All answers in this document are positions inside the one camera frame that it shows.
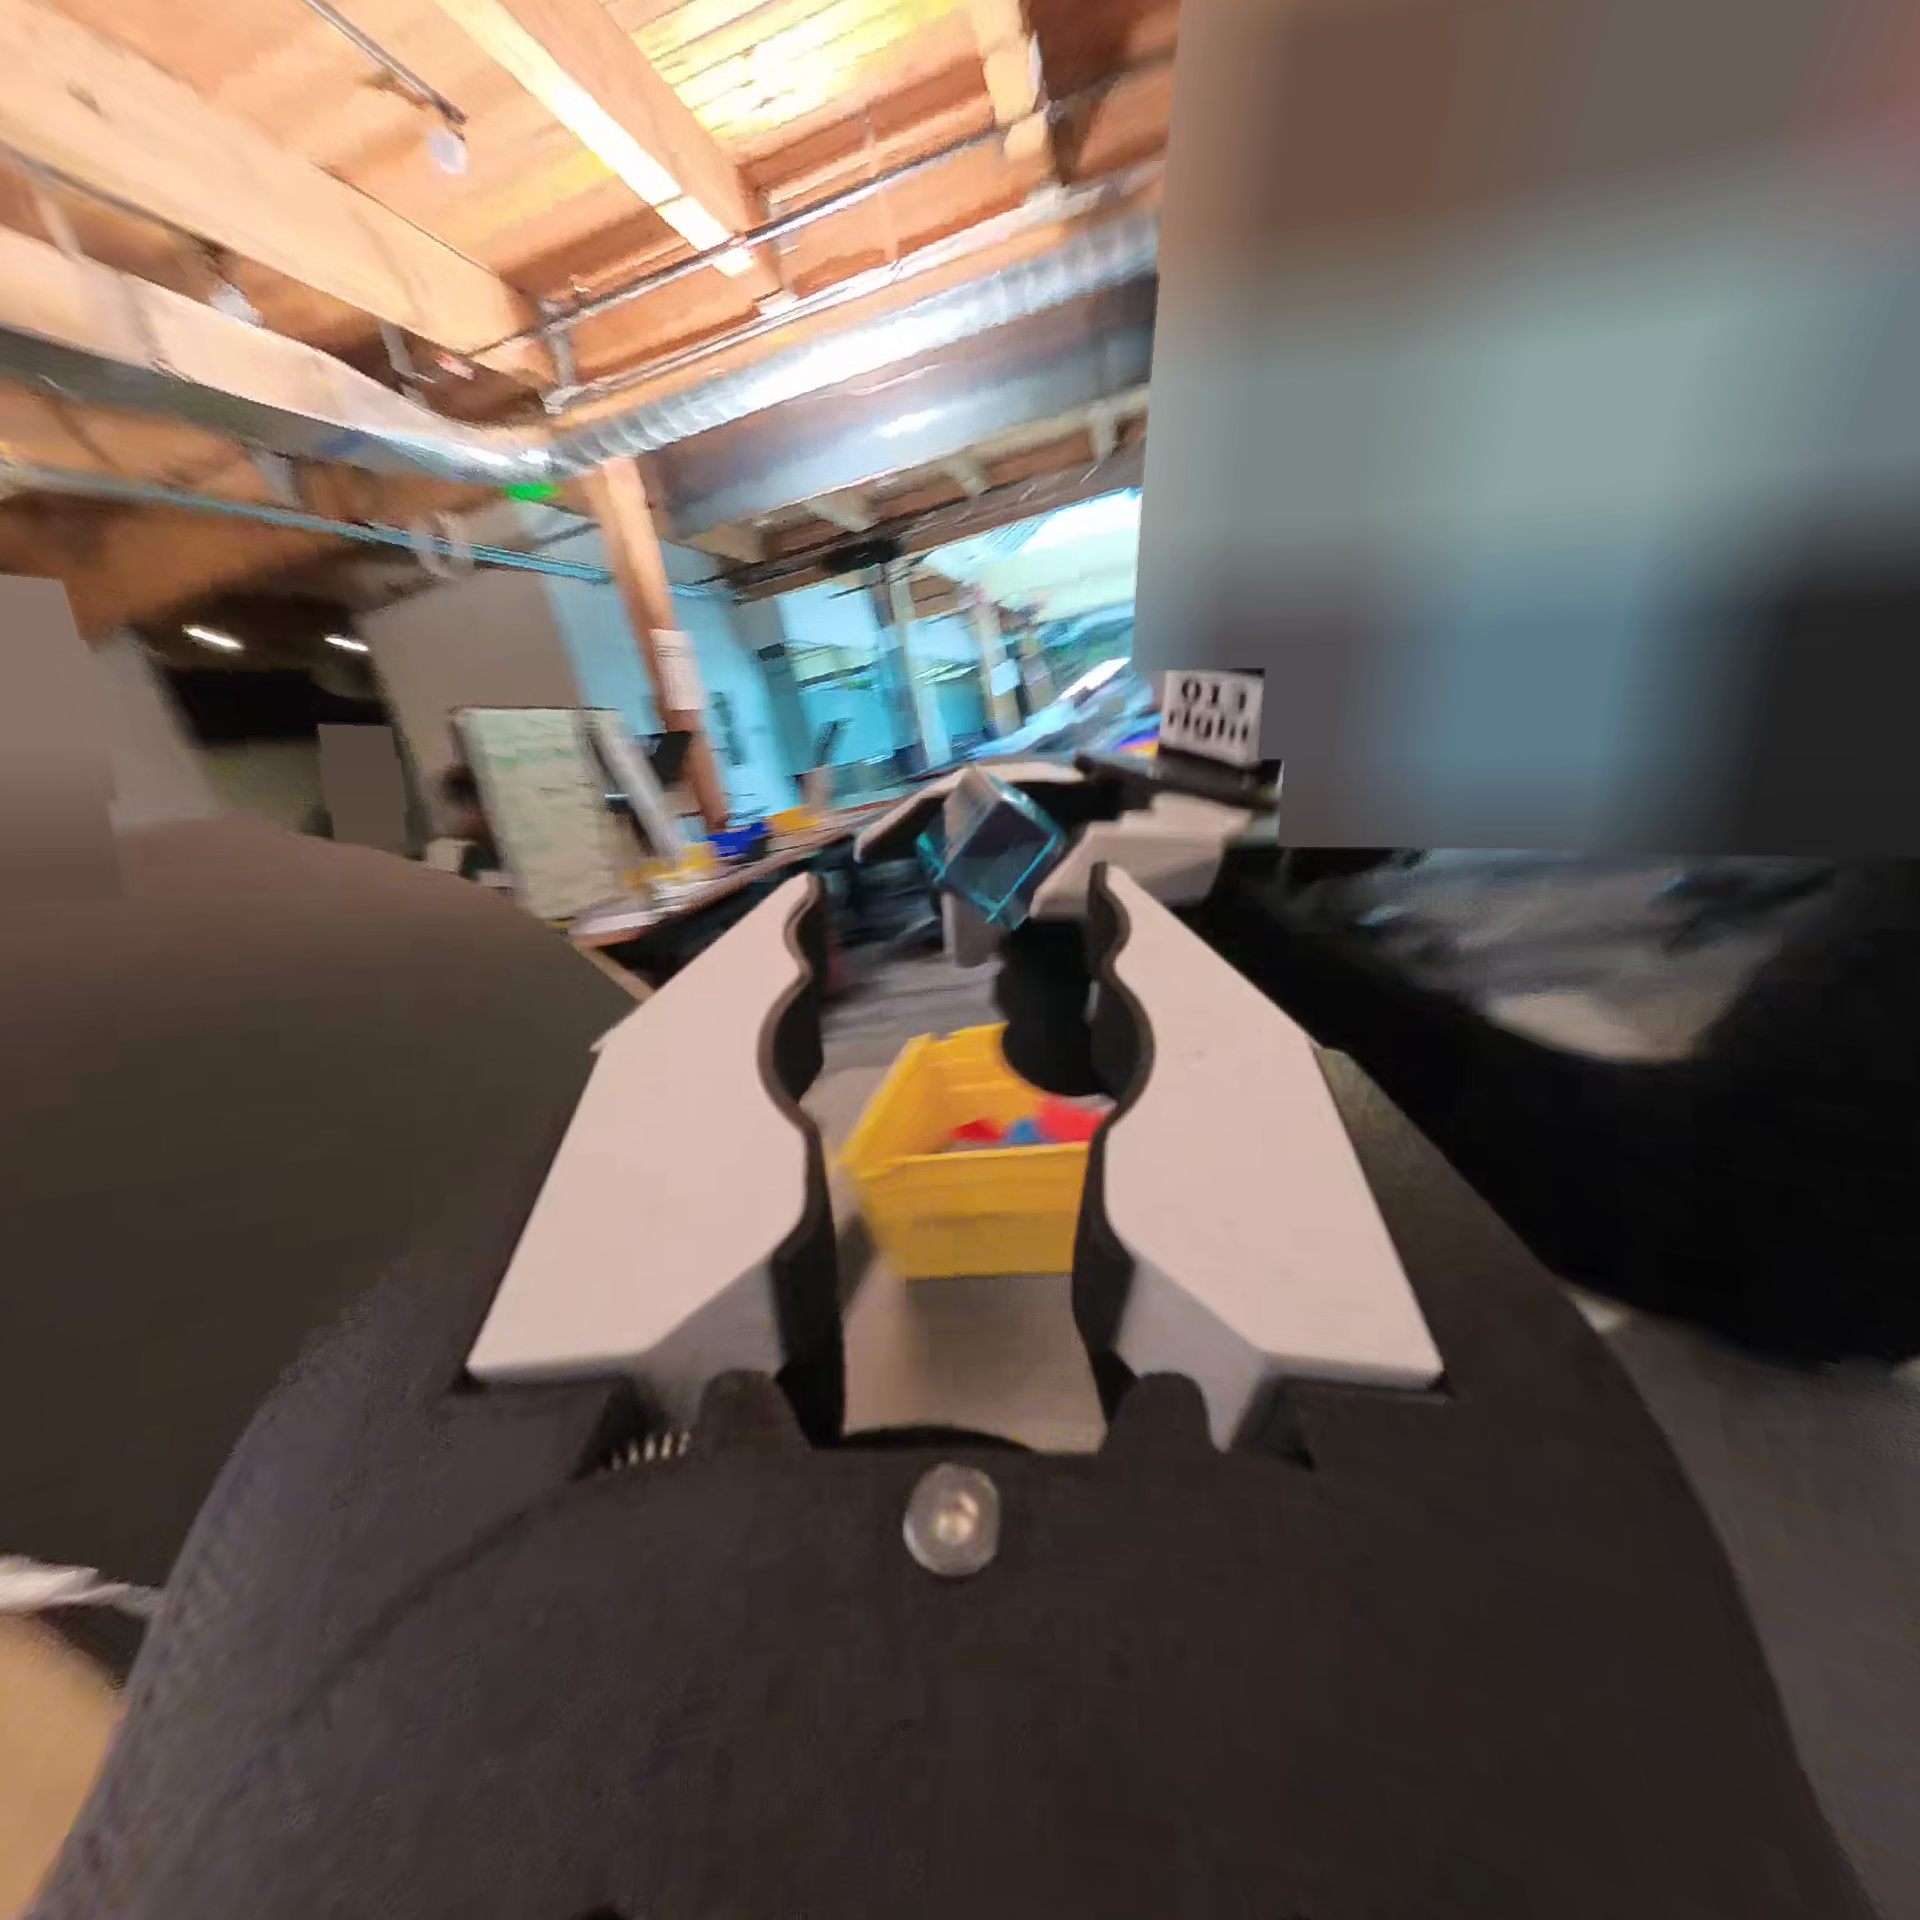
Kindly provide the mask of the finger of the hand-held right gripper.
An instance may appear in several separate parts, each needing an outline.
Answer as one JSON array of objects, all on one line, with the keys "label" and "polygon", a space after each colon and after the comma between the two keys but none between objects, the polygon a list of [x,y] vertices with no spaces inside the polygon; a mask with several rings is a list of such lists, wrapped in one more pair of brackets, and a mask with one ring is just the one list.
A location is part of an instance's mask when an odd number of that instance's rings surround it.
[{"label": "finger of the hand-held right gripper", "polygon": [[1080,922],[1097,868],[1124,874],[1163,906],[1195,906],[1254,824],[1248,808],[1137,808],[1077,826],[1033,894],[1031,919]]},{"label": "finger of the hand-held right gripper", "polygon": [[909,857],[920,832],[972,778],[998,779],[1065,832],[1104,817],[1104,775],[1087,775],[1068,762],[960,762],[917,783],[902,801],[865,822],[854,835],[854,859]]}]

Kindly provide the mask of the silver spiral air duct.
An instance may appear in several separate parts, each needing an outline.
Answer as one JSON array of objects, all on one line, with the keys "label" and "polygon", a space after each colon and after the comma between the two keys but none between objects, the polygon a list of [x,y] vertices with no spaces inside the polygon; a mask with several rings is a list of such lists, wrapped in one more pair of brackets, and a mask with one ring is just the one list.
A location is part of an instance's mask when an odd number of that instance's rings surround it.
[{"label": "silver spiral air duct", "polygon": [[627,400],[611,416],[572,425],[433,416],[318,348],[64,257],[53,257],[48,289],[32,291],[25,279],[5,289],[5,379],[319,465],[503,490],[671,449],[860,377],[943,364],[961,348],[1008,348],[1020,330],[1094,297],[1142,295],[1155,287],[1159,235],[1152,226],[1120,235],[1142,250],[1036,257],[779,348],[749,369],[712,374],[659,400]]}]

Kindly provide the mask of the black board with wooden edge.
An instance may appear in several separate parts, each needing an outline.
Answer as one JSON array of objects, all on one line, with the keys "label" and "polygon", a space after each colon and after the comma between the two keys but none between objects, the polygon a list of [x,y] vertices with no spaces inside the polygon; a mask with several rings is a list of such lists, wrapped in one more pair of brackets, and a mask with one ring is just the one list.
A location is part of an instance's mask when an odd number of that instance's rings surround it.
[{"label": "black board with wooden edge", "polygon": [[1,1547],[158,1587],[255,1406],[524,1201],[633,998],[475,883],[259,824],[5,900]]}]

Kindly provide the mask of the yellow storage bin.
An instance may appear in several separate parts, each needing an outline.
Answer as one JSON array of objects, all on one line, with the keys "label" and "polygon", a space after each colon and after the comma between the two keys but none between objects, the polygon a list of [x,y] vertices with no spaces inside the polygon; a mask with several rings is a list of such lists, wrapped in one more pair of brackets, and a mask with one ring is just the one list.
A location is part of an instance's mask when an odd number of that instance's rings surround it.
[{"label": "yellow storage bin", "polygon": [[1041,1097],[1056,1097],[1005,1066],[1000,1031],[1003,1025],[975,1025],[908,1042],[840,1150],[839,1166],[873,1248],[901,1281],[1072,1271],[1092,1142],[943,1150],[961,1120],[1008,1127],[1031,1118]]}]

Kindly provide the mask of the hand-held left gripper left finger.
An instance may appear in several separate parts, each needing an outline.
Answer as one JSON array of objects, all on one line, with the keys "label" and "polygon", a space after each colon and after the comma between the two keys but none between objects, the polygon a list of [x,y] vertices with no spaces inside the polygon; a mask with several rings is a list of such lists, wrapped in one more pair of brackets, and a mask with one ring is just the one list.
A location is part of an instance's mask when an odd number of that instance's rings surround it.
[{"label": "hand-held left gripper left finger", "polygon": [[485,1385],[835,1375],[824,896],[783,880],[592,1050],[463,1369]]}]

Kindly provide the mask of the large written whiteboard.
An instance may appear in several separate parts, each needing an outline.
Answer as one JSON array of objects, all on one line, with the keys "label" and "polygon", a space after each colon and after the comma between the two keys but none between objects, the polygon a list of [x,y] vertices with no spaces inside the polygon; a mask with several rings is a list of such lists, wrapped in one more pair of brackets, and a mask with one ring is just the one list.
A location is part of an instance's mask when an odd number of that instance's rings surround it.
[{"label": "large written whiteboard", "polygon": [[579,707],[471,705],[447,718],[512,896],[549,927],[639,899],[639,841],[607,801],[593,718]]}]

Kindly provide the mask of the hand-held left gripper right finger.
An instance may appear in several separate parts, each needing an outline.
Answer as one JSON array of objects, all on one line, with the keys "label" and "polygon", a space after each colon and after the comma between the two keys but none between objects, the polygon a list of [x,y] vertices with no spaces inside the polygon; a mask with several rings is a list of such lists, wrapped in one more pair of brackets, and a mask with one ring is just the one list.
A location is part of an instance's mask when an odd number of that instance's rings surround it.
[{"label": "hand-held left gripper right finger", "polygon": [[1094,1063],[1077,1326],[1127,1376],[1179,1376],[1213,1444],[1280,1395],[1428,1398],[1444,1363],[1304,1031],[1115,868],[1087,887]]}]

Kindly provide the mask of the clear teal cube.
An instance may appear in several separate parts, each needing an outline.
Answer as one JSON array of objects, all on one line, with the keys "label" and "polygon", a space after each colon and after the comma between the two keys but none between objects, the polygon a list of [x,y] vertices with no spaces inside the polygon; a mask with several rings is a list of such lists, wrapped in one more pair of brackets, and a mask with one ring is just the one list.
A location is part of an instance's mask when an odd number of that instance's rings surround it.
[{"label": "clear teal cube", "polygon": [[969,767],[920,830],[931,887],[1000,936],[1031,922],[1036,899],[1068,852],[1068,832],[1015,785]]}]

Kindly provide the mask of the person's right hand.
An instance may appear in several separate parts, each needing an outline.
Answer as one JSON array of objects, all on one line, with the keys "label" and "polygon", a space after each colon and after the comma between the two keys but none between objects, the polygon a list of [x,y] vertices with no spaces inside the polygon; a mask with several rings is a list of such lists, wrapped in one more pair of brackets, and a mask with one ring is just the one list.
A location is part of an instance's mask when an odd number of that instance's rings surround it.
[{"label": "person's right hand", "polygon": [[1084,919],[1029,919],[998,943],[1000,1057],[1033,1089],[1127,1110],[1155,1063],[1145,1007],[1120,978],[1129,910],[1097,884]]}]

